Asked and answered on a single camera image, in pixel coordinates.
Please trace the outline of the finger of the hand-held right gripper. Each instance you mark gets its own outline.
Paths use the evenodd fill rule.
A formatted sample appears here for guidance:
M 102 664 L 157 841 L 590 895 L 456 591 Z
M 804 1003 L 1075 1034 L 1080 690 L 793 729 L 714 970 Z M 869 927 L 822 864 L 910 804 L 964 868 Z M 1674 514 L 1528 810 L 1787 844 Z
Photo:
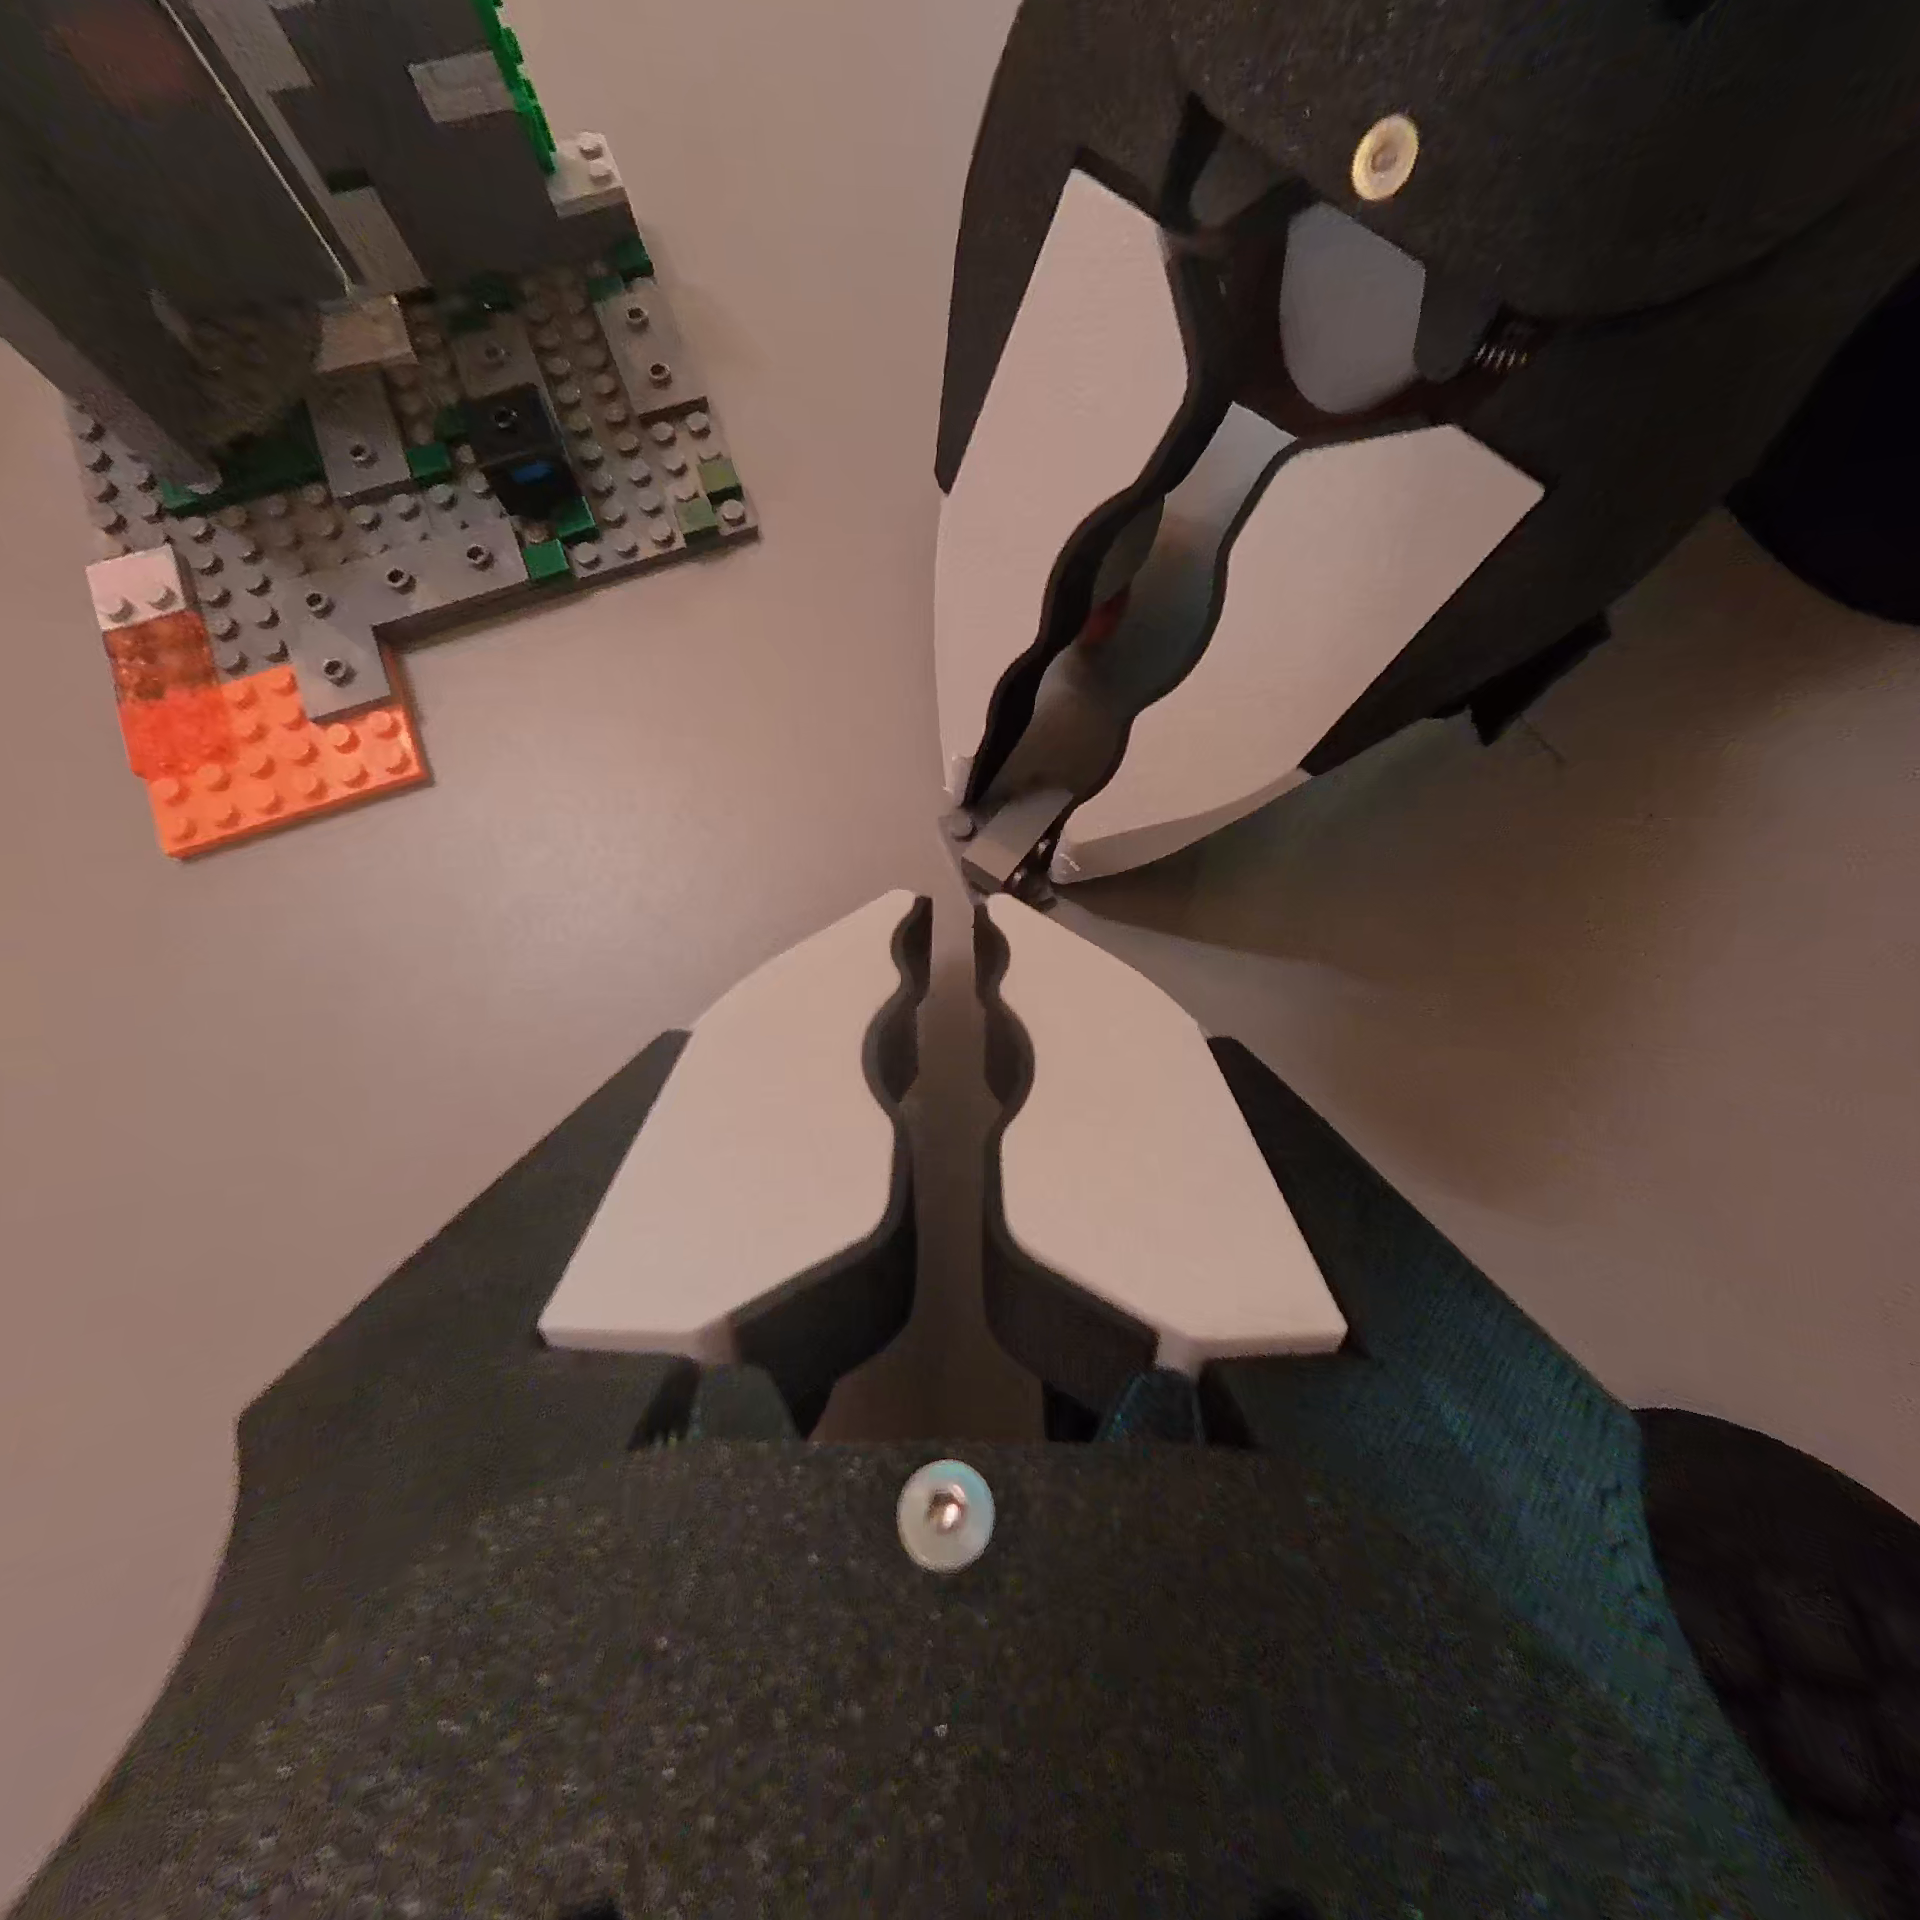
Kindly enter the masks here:
M 1306 785 L 1317 743 L 1544 499 L 1453 423 L 1286 449 L 1227 534 L 1196 664 L 1134 719 L 1050 879 L 1129 874 Z
M 1073 636 L 1189 401 L 1162 230 L 1073 167 L 939 508 L 933 668 L 947 796 L 993 780 L 1020 731 L 1018 668 Z

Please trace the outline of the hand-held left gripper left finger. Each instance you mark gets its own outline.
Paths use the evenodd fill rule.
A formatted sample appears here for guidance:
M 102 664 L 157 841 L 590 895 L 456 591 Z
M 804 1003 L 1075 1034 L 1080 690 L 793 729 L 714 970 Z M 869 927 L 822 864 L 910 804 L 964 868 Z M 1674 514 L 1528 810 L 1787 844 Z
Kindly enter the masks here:
M 881 1232 L 900 1096 L 869 1043 L 918 1006 L 928 913 L 883 895 L 697 1017 L 539 1313 L 547 1346 L 731 1360 L 749 1311 Z

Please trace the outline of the dark grey toy brick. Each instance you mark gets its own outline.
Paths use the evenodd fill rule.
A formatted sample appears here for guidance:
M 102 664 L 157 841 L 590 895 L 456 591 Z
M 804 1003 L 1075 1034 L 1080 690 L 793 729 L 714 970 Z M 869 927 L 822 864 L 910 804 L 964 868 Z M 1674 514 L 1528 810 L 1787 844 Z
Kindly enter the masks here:
M 1045 834 L 1056 834 L 1069 808 L 1073 793 L 1068 790 L 1040 787 L 986 808 L 956 808 L 944 817 L 944 832 L 956 856 L 961 846 L 981 838 L 1012 846 L 1016 858 L 1020 858 Z

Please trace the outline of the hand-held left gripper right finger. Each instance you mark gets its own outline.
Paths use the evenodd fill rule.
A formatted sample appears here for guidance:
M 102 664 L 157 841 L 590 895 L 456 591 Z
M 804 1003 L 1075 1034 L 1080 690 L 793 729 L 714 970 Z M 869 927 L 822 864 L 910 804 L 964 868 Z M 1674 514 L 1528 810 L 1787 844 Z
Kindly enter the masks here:
M 977 910 L 998 1102 L 982 1289 L 1034 1374 L 1203 1374 L 1348 1332 L 1209 1035 L 1012 896 Z

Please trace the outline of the grey desk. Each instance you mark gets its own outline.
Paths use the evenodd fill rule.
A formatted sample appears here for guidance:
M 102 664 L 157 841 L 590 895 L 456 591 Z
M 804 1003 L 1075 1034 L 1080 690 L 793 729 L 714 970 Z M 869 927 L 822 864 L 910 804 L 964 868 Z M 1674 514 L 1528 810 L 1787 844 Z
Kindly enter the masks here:
M 427 646 L 430 787 L 176 864 L 60 398 L 5 353 L 5 1898 L 161 1691 L 234 1423 L 643 1046 L 896 887 L 910 1330 L 833 1439 L 1038 1430 L 939 834 L 953 234 L 1012 6 L 507 6 L 608 138 L 762 538 Z M 1064 921 L 1237 1039 L 1620 1400 L 1915 1514 L 1915 636 L 1707 520 L 1505 738 L 1405 731 Z

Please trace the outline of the toy brick tower build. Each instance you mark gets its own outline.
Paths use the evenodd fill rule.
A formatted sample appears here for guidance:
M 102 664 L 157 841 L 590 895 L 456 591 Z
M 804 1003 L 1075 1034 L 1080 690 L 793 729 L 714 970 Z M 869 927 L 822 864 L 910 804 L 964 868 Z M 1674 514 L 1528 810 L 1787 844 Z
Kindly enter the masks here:
M 405 643 L 758 535 L 504 6 L 5 6 L 3 138 L 5 345 L 168 858 L 425 785 Z

